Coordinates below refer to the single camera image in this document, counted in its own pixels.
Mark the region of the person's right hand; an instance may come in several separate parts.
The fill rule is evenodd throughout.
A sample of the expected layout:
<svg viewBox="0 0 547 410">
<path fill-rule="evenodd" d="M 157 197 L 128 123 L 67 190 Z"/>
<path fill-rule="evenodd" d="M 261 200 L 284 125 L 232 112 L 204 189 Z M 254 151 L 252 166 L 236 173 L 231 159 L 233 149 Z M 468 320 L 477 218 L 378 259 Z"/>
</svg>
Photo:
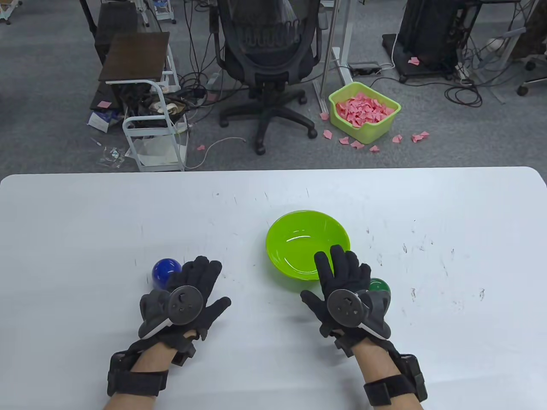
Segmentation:
<svg viewBox="0 0 547 410">
<path fill-rule="evenodd" d="M 368 291 L 371 286 L 371 267 L 359 260 L 352 251 L 344 251 L 342 246 L 330 247 L 330 257 L 323 251 L 313 256 L 320 279 L 323 298 L 309 290 L 300 293 L 301 300 L 320 321 L 320 334 L 335 338 L 335 345 L 347 357 L 353 357 L 352 348 L 368 337 L 364 330 L 342 326 L 334 320 L 327 309 L 327 301 L 336 290 L 348 290 L 352 293 Z"/>
</svg>

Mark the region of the person's left hand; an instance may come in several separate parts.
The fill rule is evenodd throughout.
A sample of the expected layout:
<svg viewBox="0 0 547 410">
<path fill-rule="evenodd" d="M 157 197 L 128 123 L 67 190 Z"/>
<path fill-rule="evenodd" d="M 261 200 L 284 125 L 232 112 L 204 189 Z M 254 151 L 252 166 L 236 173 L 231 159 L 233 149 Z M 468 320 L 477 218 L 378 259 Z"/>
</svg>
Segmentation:
<svg viewBox="0 0 547 410">
<path fill-rule="evenodd" d="M 167 289 L 188 285 L 195 287 L 203 296 L 203 308 L 200 314 L 186 325 L 172 325 L 163 336 L 163 342 L 176 350 L 172 364 L 183 366 L 185 361 L 195 354 L 193 341 L 205 340 L 213 322 L 231 306 L 229 297 L 217 299 L 206 306 L 217 278 L 221 273 L 221 262 L 209 261 L 205 256 L 198 256 L 194 261 L 186 262 L 180 272 L 173 273 L 167 282 Z"/>
</svg>

